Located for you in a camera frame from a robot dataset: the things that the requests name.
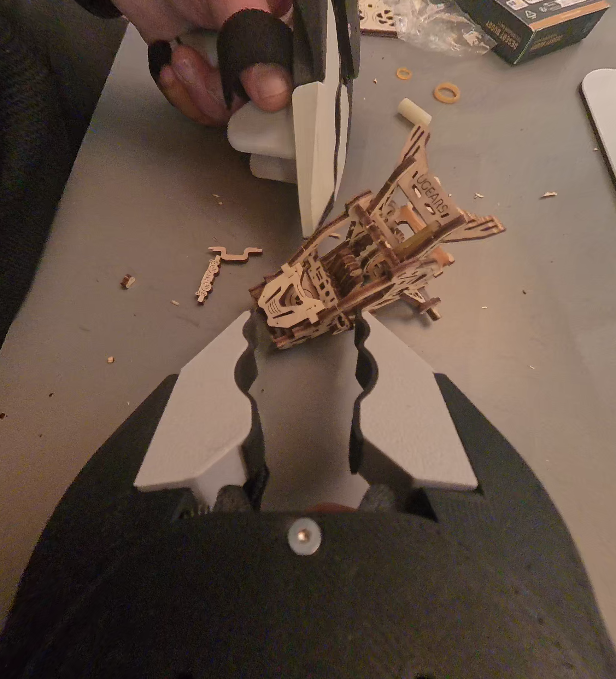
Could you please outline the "cream wax cylinder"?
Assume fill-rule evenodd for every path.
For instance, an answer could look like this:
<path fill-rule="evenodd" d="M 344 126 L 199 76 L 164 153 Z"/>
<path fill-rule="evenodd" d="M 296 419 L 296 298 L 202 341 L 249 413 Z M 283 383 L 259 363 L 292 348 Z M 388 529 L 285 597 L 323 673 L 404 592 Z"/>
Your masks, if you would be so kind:
<path fill-rule="evenodd" d="M 399 102 L 397 113 L 414 126 L 428 128 L 432 121 L 431 114 L 409 98 Z"/>

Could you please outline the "perforated wooden link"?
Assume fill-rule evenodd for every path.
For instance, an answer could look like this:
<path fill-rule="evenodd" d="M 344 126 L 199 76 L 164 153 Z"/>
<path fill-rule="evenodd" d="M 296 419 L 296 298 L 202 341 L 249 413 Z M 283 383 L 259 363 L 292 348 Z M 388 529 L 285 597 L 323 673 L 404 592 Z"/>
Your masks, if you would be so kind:
<path fill-rule="evenodd" d="M 324 311 L 332 312 L 329 329 L 334 333 L 349 329 L 352 325 L 351 321 L 339 310 L 339 305 L 346 294 L 336 275 L 329 272 L 317 251 L 314 251 L 304 262 L 303 268 L 302 284 L 306 294 L 319 300 L 324 306 Z"/>

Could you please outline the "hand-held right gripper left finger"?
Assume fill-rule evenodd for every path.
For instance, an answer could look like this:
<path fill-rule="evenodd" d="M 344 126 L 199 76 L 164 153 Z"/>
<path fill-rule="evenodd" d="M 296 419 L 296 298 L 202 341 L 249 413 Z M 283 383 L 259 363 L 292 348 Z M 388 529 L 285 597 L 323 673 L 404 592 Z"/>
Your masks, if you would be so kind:
<path fill-rule="evenodd" d="M 189 489 L 212 508 L 221 488 L 242 488 L 259 510 L 269 480 L 258 406 L 256 318 L 240 314 L 190 360 L 152 436 L 134 480 L 141 492 Z"/>

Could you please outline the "person's left forearm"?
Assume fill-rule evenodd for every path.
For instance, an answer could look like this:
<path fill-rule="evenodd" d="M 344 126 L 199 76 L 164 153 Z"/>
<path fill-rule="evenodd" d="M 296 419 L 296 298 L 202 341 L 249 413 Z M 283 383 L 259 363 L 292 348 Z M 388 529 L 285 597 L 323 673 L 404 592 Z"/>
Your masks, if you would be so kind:
<path fill-rule="evenodd" d="M 96 18 L 109 21 L 125 18 L 125 14 L 117 8 L 113 1 L 75 1 L 83 10 Z"/>

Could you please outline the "black printed box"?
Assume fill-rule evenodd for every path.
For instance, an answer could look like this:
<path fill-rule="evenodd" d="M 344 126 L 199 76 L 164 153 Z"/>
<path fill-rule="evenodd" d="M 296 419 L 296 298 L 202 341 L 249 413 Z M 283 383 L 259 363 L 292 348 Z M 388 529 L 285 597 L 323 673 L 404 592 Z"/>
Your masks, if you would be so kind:
<path fill-rule="evenodd" d="M 586 38 L 608 1 L 457 1 L 511 65 L 556 52 Z"/>

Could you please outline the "wooden mechanical model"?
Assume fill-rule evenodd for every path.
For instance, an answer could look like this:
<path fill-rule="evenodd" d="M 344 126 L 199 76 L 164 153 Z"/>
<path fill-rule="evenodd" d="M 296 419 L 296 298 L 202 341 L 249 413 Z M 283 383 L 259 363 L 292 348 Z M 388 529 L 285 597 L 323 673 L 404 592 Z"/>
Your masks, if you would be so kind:
<path fill-rule="evenodd" d="M 497 217 L 456 205 L 429 170 L 428 142 L 429 128 L 415 126 L 379 191 L 364 191 L 347 202 L 274 275 L 250 289 L 279 350 L 339 334 L 328 327 L 332 312 L 302 284 L 304 262 L 314 251 L 343 285 L 339 310 L 352 324 L 345 332 L 354 327 L 358 312 L 375 312 L 398 300 L 438 320 L 440 299 L 431 297 L 427 286 L 454 263 L 442 246 L 505 231 Z"/>

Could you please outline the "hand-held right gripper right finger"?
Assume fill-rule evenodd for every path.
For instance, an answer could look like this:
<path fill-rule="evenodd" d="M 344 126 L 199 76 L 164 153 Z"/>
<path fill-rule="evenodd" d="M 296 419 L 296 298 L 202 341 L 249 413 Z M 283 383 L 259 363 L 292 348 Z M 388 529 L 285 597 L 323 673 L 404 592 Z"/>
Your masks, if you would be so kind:
<path fill-rule="evenodd" d="M 352 474 L 393 491 L 474 491 L 478 480 L 430 365 L 369 312 L 354 327 Z"/>

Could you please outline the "toothed wooden strip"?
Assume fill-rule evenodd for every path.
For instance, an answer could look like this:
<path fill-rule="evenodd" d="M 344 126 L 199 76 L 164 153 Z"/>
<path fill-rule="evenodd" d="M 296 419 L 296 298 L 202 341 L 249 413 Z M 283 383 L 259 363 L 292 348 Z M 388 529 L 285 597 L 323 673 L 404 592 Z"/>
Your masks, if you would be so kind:
<path fill-rule="evenodd" d="M 211 293 L 213 282 L 219 273 L 221 260 L 222 256 L 218 253 L 208 262 L 207 268 L 195 293 L 196 302 L 199 305 L 204 304 L 208 295 Z"/>

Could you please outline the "clear plastic bag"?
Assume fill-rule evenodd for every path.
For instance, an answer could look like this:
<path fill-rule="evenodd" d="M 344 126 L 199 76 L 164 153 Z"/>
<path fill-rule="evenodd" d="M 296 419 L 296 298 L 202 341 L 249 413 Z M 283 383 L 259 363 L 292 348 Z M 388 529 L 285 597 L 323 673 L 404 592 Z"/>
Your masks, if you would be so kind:
<path fill-rule="evenodd" d="M 425 52 L 475 57 L 497 42 L 456 1 L 389 1 L 397 37 Z"/>

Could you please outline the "wooden parts sheet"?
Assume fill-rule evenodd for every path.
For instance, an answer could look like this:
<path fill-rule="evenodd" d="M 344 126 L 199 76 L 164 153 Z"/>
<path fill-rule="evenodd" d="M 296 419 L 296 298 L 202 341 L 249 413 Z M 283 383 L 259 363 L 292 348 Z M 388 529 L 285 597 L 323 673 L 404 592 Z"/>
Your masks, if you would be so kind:
<path fill-rule="evenodd" d="M 389 1 L 358 1 L 359 27 L 361 34 L 400 39 L 405 14 L 398 5 Z"/>

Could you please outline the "person's left hand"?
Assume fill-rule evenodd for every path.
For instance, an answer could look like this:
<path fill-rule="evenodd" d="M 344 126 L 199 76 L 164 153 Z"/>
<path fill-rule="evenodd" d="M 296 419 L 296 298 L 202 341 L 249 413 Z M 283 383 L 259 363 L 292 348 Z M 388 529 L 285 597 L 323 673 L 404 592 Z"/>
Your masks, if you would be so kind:
<path fill-rule="evenodd" d="M 162 51 L 157 84 L 168 101 L 187 118 L 204 126 L 225 126 L 244 105 L 227 106 L 220 73 L 208 58 L 176 38 L 195 29 L 219 30 L 237 12 L 255 9 L 283 18 L 291 1 L 113 1 L 143 40 Z"/>

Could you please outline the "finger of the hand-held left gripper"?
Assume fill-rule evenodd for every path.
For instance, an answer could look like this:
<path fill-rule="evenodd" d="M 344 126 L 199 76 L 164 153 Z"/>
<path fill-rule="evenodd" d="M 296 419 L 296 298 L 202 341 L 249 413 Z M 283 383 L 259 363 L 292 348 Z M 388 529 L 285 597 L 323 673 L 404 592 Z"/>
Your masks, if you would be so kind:
<path fill-rule="evenodd" d="M 295 165 L 304 237 L 323 221 L 335 188 L 335 89 L 320 81 L 298 86 L 292 96 Z"/>
<path fill-rule="evenodd" d="M 345 171 L 353 118 L 353 87 L 360 70 L 361 29 L 357 1 L 332 1 L 338 40 L 340 85 L 336 115 L 335 174 L 332 201 L 335 202 Z"/>

